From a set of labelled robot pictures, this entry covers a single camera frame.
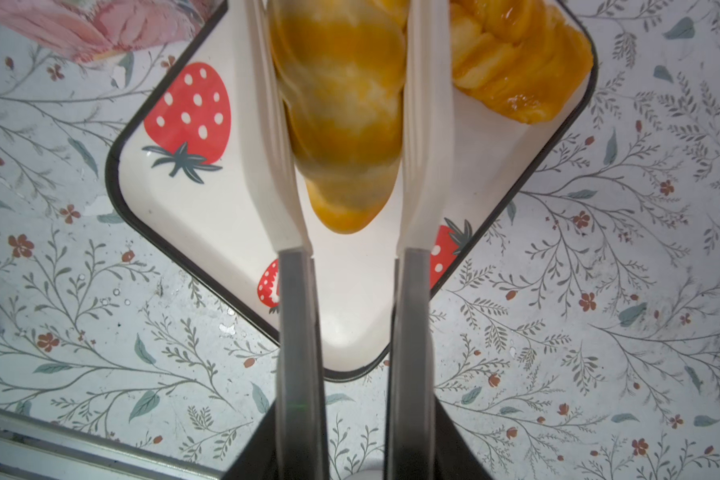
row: white tray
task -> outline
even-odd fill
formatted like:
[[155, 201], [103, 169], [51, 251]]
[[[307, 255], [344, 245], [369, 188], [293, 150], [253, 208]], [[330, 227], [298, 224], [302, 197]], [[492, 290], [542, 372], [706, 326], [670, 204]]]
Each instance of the white tray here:
[[[584, 31], [565, 6], [556, 5], [570, 24]], [[235, 90], [227, 47], [231, 37], [228, 20], [224, 3], [126, 126], [107, 159], [106, 187], [116, 210], [129, 225], [277, 341], [277, 291], [272, 290], [277, 284], [273, 269], [277, 255], [242, 176], [236, 126], [245, 119], [236, 116], [234, 99], [246, 92]], [[454, 90], [456, 161], [446, 218], [433, 250], [433, 294], [584, 110], [596, 83], [597, 58], [593, 53], [594, 67], [588, 78], [556, 119], [545, 124], [528, 126], [506, 119]], [[219, 102], [211, 103], [219, 89], [204, 88], [208, 84], [203, 82], [213, 78], [212, 72], [200, 72], [195, 65], [194, 78], [188, 84], [182, 70], [198, 62], [218, 73], [231, 105], [224, 105], [227, 95], [223, 91]], [[165, 93], [174, 81], [171, 97], [200, 93], [202, 108], [218, 105], [217, 113], [224, 112], [221, 125], [207, 129], [209, 135], [220, 135], [224, 141], [224, 127], [229, 128], [226, 148], [222, 145], [221, 158], [212, 164], [221, 169], [193, 170], [202, 184], [183, 170], [169, 176], [173, 164], [153, 167], [155, 156], [148, 160], [143, 151], [158, 144], [158, 139], [147, 134], [144, 122], [156, 121], [150, 112], [158, 102], [166, 101]], [[182, 134], [189, 139], [198, 136], [197, 122], [190, 118]], [[402, 188], [398, 182], [392, 198], [370, 225], [345, 236], [322, 225], [309, 205], [303, 178], [297, 177], [315, 250], [326, 379], [355, 379], [381, 361], [389, 344]]]

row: table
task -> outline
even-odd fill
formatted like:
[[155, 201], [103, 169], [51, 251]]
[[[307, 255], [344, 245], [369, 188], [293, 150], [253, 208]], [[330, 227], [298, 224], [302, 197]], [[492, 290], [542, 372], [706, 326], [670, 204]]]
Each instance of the table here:
[[[720, 478], [720, 0], [568, 6], [594, 99], [433, 299], [437, 394], [497, 478]], [[103, 182], [185, 46], [80, 67], [0, 26], [0, 407], [224, 469], [277, 348]], [[381, 466], [386, 379], [326, 385], [334, 478]]]

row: rectangular plate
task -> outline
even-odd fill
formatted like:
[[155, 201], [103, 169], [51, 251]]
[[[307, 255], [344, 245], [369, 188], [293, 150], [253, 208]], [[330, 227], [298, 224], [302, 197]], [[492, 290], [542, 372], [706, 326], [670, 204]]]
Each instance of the rectangular plate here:
[[[557, 3], [557, 6], [570, 24], [586, 33], [565, 5]], [[228, 60], [226, 48], [231, 37], [226, 10], [224, 3], [115, 141], [106, 162], [106, 188], [116, 211], [129, 225], [277, 342], [274, 263], [277, 254], [264, 232], [242, 175], [236, 123], [245, 121], [245, 116], [235, 111], [235, 98], [246, 92], [235, 89], [234, 67]], [[432, 295], [584, 110], [596, 84], [594, 48], [593, 55], [594, 66], [588, 78], [556, 119], [544, 124], [529, 126], [501, 117], [479, 101], [454, 90], [456, 161], [438, 245], [432, 253]], [[200, 70], [199, 65], [192, 65], [196, 63], [204, 63], [214, 72]], [[182, 71], [187, 66], [194, 68], [196, 78], [186, 79], [186, 72]], [[229, 105], [224, 105], [223, 92], [214, 98], [220, 90], [212, 82], [216, 73], [229, 95]], [[226, 147], [221, 145], [223, 154], [218, 161], [208, 159], [220, 169], [199, 168], [193, 170], [194, 175], [179, 169], [171, 177], [174, 163], [153, 166], [159, 155], [143, 150], [165, 143], [150, 137], [145, 122], [156, 137], [160, 136], [156, 125], [173, 127], [166, 124], [165, 119], [150, 116], [150, 112], [161, 108], [158, 102], [166, 101], [165, 93], [174, 81], [176, 85], [171, 91], [176, 93], [176, 98], [171, 95], [170, 102], [185, 101], [192, 114], [198, 112], [194, 120], [191, 116], [185, 117], [182, 135], [189, 140], [192, 135], [198, 135], [198, 124], [202, 120], [200, 110], [193, 110], [195, 106], [189, 99], [197, 93], [204, 108], [209, 105], [214, 108], [216, 104], [211, 102], [221, 98], [217, 113], [223, 112], [222, 127], [224, 122], [231, 122], [226, 123], [231, 125], [229, 137], [224, 138], [224, 128], [216, 127], [205, 129], [206, 134], [200, 136], [211, 141], [216, 139], [212, 134], [222, 132], [221, 142], [226, 142]], [[197, 153], [192, 149], [191, 145], [191, 154]], [[298, 174], [297, 182], [315, 250], [326, 379], [356, 379], [372, 370], [388, 350], [394, 248], [402, 208], [401, 182], [398, 178], [398, 185], [379, 216], [361, 232], [348, 236], [334, 234], [320, 223], [309, 205], [304, 180]]]

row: pink plastic package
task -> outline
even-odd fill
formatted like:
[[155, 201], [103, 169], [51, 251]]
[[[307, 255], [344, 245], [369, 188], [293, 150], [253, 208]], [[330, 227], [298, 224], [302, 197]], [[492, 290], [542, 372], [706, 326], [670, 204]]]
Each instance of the pink plastic package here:
[[188, 40], [222, 0], [0, 0], [0, 24], [79, 63]]

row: strawberry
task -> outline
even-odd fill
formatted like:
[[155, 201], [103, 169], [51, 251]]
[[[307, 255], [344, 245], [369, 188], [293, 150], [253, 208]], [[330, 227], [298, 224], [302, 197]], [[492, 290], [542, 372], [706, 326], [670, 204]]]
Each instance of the strawberry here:
[[445, 219], [445, 223], [446, 225], [440, 226], [438, 238], [432, 249], [432, 257], [429, 259], [430, 289], [434, 288], [434, 284], [440, 280], [472, 237], [472, 226], [468, 220], [464, 220], [464, 231], [448, 218]]
[[269, 307], [269, 312], [274, 313], [280, 310], [280, 279], [278, 272], [278, 260], [275, 260], [265, 270], [259, 286], [256, 289], [259, 300]]
[[188, 64], [144, 119], [144, 129], [157, 145], [142, 148], [162, 157], [152, 168], [173, 164], [202, 184], [196, 170], [218, 171], [217, 162], [230, 139], [230, 96], [219, 73], [208, 64]]

